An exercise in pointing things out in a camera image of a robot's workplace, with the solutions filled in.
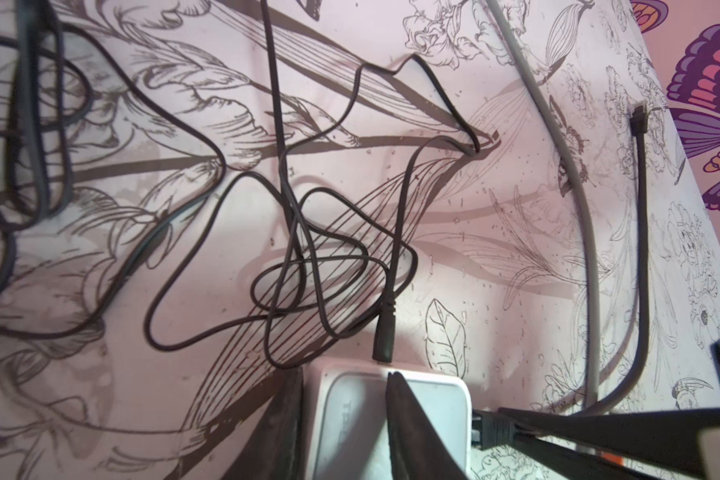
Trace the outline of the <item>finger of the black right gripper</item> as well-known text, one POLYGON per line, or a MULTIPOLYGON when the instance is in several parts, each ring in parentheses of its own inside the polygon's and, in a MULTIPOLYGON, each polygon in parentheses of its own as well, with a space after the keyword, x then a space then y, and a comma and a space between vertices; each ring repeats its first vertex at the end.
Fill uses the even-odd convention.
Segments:
POLYGON ((516 434, 511 447, 567 479, 654 479, 644 474, 595 455, 577 452, 534 436, 516 434))
POLYGON ((704 474, 700 434, 720 427, 720 408, 560 416, 500 408, 523 432, 552 435, 697 478, 704 474))

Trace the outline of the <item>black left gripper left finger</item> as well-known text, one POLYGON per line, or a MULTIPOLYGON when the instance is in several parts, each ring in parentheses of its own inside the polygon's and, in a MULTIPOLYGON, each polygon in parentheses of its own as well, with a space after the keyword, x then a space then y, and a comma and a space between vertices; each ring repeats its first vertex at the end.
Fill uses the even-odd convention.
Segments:
POLYGON ((282 388, 223 479, 299 478, 303 391, 303 369, 287 370, 282 388))

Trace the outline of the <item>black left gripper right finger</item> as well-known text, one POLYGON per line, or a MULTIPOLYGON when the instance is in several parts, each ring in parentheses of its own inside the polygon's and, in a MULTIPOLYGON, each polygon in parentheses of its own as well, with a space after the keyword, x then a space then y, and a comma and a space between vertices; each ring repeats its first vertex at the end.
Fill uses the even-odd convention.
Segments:
POLYGON ((385 401, 393 479, 467 478, 400 372, 388 375, 385 401))

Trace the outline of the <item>white network switch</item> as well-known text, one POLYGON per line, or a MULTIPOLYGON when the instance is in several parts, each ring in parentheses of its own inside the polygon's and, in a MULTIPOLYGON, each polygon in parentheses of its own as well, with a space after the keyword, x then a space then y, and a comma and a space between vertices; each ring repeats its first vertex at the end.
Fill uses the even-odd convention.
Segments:
POLYGON ((463 479, 463 380, 413 365, 323 357, 304 374, 305 479, 463 479))

